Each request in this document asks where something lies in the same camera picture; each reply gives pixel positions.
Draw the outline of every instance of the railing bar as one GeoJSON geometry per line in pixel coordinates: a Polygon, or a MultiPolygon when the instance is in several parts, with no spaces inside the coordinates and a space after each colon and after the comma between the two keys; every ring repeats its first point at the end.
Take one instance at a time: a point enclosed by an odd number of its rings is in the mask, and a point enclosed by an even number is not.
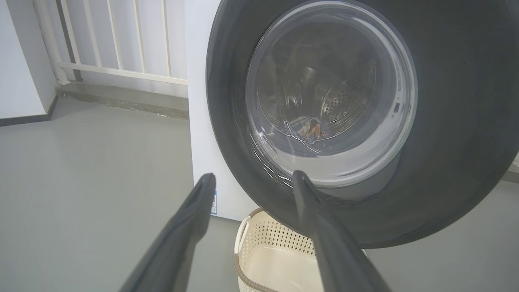
{"type": "Polygon", "coordinates": [[[110,17],[110,26],[112,27],[112,37],[114,38],[115,45],[115,56],[117,57],[117,65],[119,66],[119,70],[124,70],[121,61],[121,52],[119,50],[119,40],[117,38],[117,30],[114,24],[114,17],[112,15],[112,6],[110,4],[110,0],[106,0],[108,4],[108,15],[110,17]]]}
{"type": "Polygon", "coordinates": [[[61,7],[63,8],[63,16],[65,17],[67,31],[69,32],[70,44],[72,46],[74,60],[76,64],[81,64],[81,61],[79,59],[79,52],[77,51],[76,38],[74,37],[74,32],[72,31],[72,22],[70,21],[69,8],[67,6],[66,0],[61,0],[61,7]]]}
{"type": "Polygon", "coordinates": [[[139,41],[139,53],[141,54],[141,67],[142,73],[146,73],[146,59],[144,57],[144,43],[142,41],[142,29],[141,29],[141,13],[139,10],[139,0],[133,0],[133,11],[135,16],[135,25],[137,28],[137,39],[139,41]]]}
{"type": "Polygon", "coordinates": [[[90,10],[89,0],[83,0],[83,6],[85,7],[85,16],[87,17],[88,34],[90,35],[90,41],[92,42],[92,49],[94,51],[95,64],[97,67],[101,67],[101,56],[99,55],[99,47],[97,45],[97,39],[95,38],[94,24],[92,21],[92,11],[90,10]]]}
{"type": "Polygon", "coordinates": [[[119,75],[119,76],[125,76],[125,77],[154,80],[154,81],[173,83],[173,84],[179,84],[179,85],[187,85],[186,79],[166,77],[166,76],[160,76],[160,75],[149,74],[149,73],[141,73],[141,72],[136,72],[136,71],[119,70],[119,69],[113,69],[113,68],[97,67],[97,66],[74,64],[74,63],[63,63],[63,62],[58,63],[58,65],[61,68],[84,70],[84,71],[91,71],[91,72],[97,72],[97,73],[105,73],[105,74],[111,74],[111,75],[119,75]]]}
{"type": "Polygon", "coordinates": [[[164,22],[164,41],[166,42],[166,66],[168,66],[168,77],[171,77],[171,58],[169,55],[168,17],[166,10],[166,0],[162,0],[162,20],[164,22]]]}
{"type": "Polygon", "coordinates": [[[45,38],[47,45],[49,46],[49,53],[52,58],[52,65],[56,71],[56,77],[58,78],[59,84],[67,84],[69,81],[66,78],[65,71],[61,69],[58,63],[61,62],[60,51],[58,49],[58,43],[56,42],[56,36],[54,30],[52,30],[52,24],[50,23],[49,10],[45,0],[37,0],[36,9],[38,10],[40,21],[42,22],[43,37],[45,38]]]}

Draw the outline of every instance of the gray floor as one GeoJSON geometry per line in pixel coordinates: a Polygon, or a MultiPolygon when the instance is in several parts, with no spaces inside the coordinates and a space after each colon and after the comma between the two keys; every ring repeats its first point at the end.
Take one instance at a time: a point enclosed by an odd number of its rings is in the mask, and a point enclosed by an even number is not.
{"type": "MultiPolygon", "coordinates": [[[[60,100],[0,128],[0,291],[117,291],[193,187],[188,121],[60,100]]],[[[238,291],[212,218],[189,291],[238,291]]]]}
{"type": "MultiPolygon", "coordinates": [[[[0,128],[0,291],[118,291],[193,186],[188,121],[60,100],[0,128]]],[[[368,250],[394,291],[519,291],[519,184],[446,229],[368,250]]],[[[238,222],[212,217],[188,291],[238,291],[238,222]]]]}

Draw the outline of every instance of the white washing machine body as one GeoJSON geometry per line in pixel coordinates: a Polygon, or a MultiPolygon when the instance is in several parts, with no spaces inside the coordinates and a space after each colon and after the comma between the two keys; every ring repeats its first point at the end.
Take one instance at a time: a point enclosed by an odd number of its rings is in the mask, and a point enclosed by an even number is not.
{"type": "Polygon", "coordinates": [[[185,3],[189,124],[193,180],[208,172],[216,176],[213,215],[241,221],[257,208],[245,193],[218,148],[207,104],[206,58],[209,36],[220,0],[185,3]]]}

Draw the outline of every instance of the baseboard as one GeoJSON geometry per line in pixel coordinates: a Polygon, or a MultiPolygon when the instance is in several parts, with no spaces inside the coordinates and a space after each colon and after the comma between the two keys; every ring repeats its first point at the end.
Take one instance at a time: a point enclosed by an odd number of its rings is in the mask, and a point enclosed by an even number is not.
{"type": "Polygon", "coordinates": [[[58,96],[54,97],[54,100],[52,101],[52,104],[49,107],[49,112],[47,114],[0,118],[0,127],[50,121],[54,112],[54,108],[56,107],[56,103],[58,103],[58,96]]]}

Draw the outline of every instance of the white wall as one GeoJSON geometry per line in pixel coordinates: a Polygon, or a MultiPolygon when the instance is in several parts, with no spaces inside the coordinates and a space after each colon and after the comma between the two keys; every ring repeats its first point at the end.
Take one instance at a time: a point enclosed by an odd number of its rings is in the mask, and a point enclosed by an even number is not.
{"type": "Polygon", "coordinates": [[[32,81],[47,112],[56,96],[56,77],[50,65],[32,0],[7,0],[32,81]]]}
{"type": "Polygon", "coordinates": [[[6,0],[0,0],[0,118],[45,114],[6,0]]]}
{"type": "MultiPolygon", "coordinates": [[[[52,27],[57,38],[60,56],[69,62],[65,38],[55,0],[46,0],[52,27]]],[[[86,25],[83,0],[68,0],[72,29],[76,38],[79,58],[82,64],[96,65],[92,43],[86,25]]],[[[119,49],[125,70],[141,72],[139,43],[134,20],[133,1],[111,0],[114,23],[117,29],[119,49]]],[[[185,61],[184,0],[167,0],[169,51],[171,58],[171,77],[187,79],[185,61]]],[[[142,39],[147,73],[166,76],[166,49],[163,37],[163,24],[160,0],[140,0],[142,39]]],[[[92,20],[103,67],[118,68],[115,45],[110,27],[106,0],[90,0],[92,20]]],[[[72,70],[65,70],[67,78],[74,80],[72,70]]],[[[169,84],[144,79],[115,76],[102,73],[81,71],[86,83],[114,85],[136,90],[187,98],[187,86],[169,84]]]]}

